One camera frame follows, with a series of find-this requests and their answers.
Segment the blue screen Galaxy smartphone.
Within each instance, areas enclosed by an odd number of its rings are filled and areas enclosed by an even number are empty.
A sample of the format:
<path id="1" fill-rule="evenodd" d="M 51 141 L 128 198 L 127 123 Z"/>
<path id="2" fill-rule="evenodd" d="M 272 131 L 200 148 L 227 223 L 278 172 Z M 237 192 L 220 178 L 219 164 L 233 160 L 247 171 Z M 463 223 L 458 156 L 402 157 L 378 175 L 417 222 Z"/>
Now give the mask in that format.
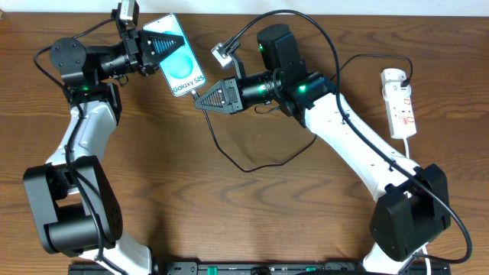
<path id="1" fill-rule="evenodd" d="M 171 13 L 145 26 L 145 31 L 176 35 L 183 45 L 162 60 L 159 65 L 174 96 L 181 96 L 206 83 L 206 77 L 176 16 Z"/>

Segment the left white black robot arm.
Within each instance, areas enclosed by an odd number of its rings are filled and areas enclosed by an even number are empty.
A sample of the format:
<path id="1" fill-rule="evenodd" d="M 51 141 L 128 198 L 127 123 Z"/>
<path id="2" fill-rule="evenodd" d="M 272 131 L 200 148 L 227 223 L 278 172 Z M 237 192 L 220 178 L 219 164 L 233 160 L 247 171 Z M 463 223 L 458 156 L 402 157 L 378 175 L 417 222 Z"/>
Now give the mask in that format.
<path id="1" fill-rule="evenodd" d="M 138 29 L 138 13 L 113 10 L 120 41 L 85 46 L 79 36 L 47 48 L 59 70 L 56 84 L 70 109 L 70 123 L 46 163 L 28 168 L 24 188 L 40 244 L 49 254 L 81 257 L 114 274 L 161 274 L 152 250 L 125 230 L 121 207 L 102 169 L 111 134 L 121 118 L 119 88 L 131 73 L 154 74 L 185 44 L 172 31 Z"/>

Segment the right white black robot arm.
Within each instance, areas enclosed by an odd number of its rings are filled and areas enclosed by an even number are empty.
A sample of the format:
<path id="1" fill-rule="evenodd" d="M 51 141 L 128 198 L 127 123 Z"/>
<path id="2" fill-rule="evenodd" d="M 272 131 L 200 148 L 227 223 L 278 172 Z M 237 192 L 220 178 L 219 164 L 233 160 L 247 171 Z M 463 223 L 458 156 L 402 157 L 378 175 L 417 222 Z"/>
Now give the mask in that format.
<path id="1" fill-rule="evenodd" d="M 372 195 L 374 246 L 363 268 L 373 273 L 403 272 L 451 224 L 445 173 L 436 165 L 420 167 L 395 150 L 351 110 L 331 80 L 308 71 L 288 26 L 266 27 L 257 34 L 257 42 L 265 70 L 253 75 L 245 73 L 235 39 L 213 48 L 215 58 L 223 66 L 234 65 L 236 74 L 218 81 L 195 106 L 235 114 L 277 102 L 285 115 L 331 146 Z"/>

